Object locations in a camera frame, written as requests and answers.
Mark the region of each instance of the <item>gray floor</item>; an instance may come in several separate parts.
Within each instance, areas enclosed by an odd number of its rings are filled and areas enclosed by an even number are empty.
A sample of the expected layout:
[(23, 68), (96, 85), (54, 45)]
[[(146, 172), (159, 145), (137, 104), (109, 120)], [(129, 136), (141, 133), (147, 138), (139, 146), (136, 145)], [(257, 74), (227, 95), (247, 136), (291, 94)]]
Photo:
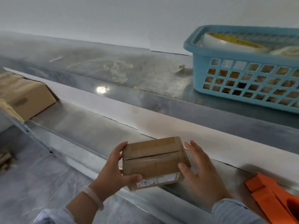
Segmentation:
[[(0, 134), (0, 146), (7, 136)], [(32, 223), (44, 208), (65, 206), (91, 179), (54, 158), (25, 134), (11, 142), (17, 164), (0, 176), (1, 223)], [(104, 202), (93, 223), (161, 223), (118, 195)]]

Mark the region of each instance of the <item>person's right hand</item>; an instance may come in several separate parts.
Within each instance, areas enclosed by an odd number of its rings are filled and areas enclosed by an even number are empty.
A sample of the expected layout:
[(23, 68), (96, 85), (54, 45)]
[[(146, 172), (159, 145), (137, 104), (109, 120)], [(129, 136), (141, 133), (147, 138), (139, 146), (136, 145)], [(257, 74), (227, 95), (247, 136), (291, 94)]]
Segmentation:
[(190, 144), (185, 142), (185, 146), (192, 154), (198, 166), (198, 173), (195, 175), (183, 163), (179, 163), (178, 167), (199, 199), (212, 210), (214, 203), (217, 201), (224, 198), (232, 198), (217, 173), (216, 168), (202, 148), (193, 140), (190, 141)]

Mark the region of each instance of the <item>sleeve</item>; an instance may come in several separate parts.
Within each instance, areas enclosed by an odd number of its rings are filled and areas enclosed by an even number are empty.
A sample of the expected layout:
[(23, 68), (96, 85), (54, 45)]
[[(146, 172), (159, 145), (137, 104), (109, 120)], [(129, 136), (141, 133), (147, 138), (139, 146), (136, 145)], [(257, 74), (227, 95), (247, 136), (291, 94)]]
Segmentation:
[(215, 203), (212, 215), (218, 224), (267, 224), (242, 202), (234, 199), (223, 199)]
[(73, 215), (67, 208), (44, 209), (33, 224), (76, 224)]

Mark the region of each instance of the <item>hand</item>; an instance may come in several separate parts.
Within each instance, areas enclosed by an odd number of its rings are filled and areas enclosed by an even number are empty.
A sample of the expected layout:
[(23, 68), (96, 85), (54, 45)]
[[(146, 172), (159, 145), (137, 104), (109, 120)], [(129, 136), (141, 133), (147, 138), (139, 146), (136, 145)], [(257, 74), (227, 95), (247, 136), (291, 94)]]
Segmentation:
[(121, 170), (118, 168), (118, 162), (123, 157), (121, 151), (127, 143), (128, 142), (120, 143), (111, 152), (99, 176), (89, 186), (102, 202), (121, 188), (142, 180), (140, 174), (122, 176)]
[(193, 140), (190, 141), (190, 144), (185, 142), (185, 146), (192, 154), (198, 166), (198, 173), (195, 175), (183, 163), (179, 163), (178, 167), (199, 199), (212, 210), (214, 203), (217, 201), (224, 198), (232, 198), (217, 173), (216, 168), (202, 148)]

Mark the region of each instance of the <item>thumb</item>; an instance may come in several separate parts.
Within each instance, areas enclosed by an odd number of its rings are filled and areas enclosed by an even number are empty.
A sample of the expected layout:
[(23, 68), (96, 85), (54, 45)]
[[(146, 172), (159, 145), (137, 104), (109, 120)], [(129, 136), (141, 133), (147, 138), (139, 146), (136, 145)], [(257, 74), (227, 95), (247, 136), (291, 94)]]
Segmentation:
[(138, 183), (142, 180), (141, 174), (132, 174), (132, 175), (125, 175), (123, 176), (123, 183), (125, 186), (128, 186), (130, 184)]
[(189, 181), (191, 184), (195, 183), (197, 177), (195, 176), (195, 174), (191, 171), (191, 169), (189, 167), (187, 167), (183, 163), (179, 163), (178, 168), (180, 169), (180, 171), (182, 172), (184, 177), (187, 179), (187, 181)]

